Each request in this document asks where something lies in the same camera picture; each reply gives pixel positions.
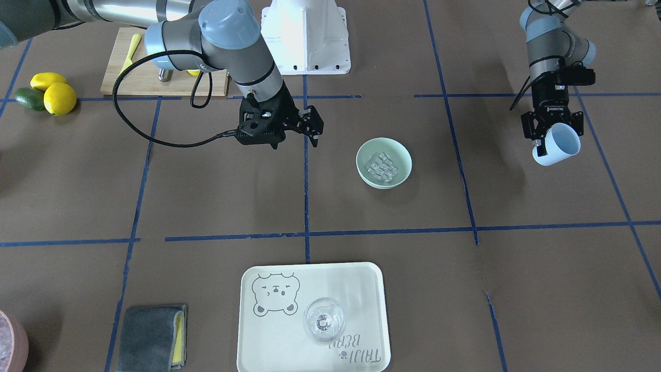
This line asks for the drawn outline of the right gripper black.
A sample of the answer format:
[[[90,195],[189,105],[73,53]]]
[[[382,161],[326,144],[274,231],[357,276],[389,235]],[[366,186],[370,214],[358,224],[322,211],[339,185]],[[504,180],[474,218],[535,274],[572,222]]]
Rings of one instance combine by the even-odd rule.
[[[287,86],[270,99],[259,102],[253,91],[240,105],[236,139],[243,145],[269,144],[276,150],[285,141],[286,130],[306,136],[316,148],[323,134],[324,121],[315,106],[299,110]]]

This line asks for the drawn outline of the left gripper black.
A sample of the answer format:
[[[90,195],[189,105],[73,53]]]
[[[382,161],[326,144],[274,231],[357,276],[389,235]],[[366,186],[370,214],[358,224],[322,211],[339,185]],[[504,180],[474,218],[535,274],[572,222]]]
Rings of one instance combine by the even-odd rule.
[[[545,137],[557,123],[569,125],[578,136],[585,133],[583,112],[571,112],[567,83],[560,72],[546,72],[528,83],[524,91],[531,90],[532,111],[521,115],[524,138],[535,141],[535,156],[547,155]]]

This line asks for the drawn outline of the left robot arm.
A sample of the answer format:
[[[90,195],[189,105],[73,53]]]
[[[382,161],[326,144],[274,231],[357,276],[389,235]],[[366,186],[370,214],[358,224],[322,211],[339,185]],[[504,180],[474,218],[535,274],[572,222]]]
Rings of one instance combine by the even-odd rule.
[[[581,1],[529,2],[520,17],[526,33],[532,110],[521,115],[524,137],[533,142],[532,156],[550,166],[579,153],[585,132],[581,111],[569,108],[569,87],[595,83],[590,64],[596,46],[568,28],[565,21]]]

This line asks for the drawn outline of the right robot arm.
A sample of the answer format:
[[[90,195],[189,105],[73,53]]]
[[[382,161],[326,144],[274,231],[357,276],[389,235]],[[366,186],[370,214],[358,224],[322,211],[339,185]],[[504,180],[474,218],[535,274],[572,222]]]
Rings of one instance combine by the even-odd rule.
[[[163,70],[199,70],[207,76],[225,70],[243,95],[238,127],[191,143],[191,148],[234,137],[243,145],[277,149],[288,130],[306,136],[316,147],[323,134],[317,109],[295,105],[247,1],[2,1],[1,11],[3,48],[79,23],[143,28],[147,56],[119,73],[112,95],[126,125],[153,143],[171,146],[138,129],[117,99],[123,79],[148,61]]]

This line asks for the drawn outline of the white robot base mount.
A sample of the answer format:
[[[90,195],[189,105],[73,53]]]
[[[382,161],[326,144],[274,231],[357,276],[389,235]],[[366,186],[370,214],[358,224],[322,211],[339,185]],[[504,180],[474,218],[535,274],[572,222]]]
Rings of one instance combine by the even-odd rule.
[[[335,1],[272,1],[261,33],[281,75],[350,73],[347,12]]]

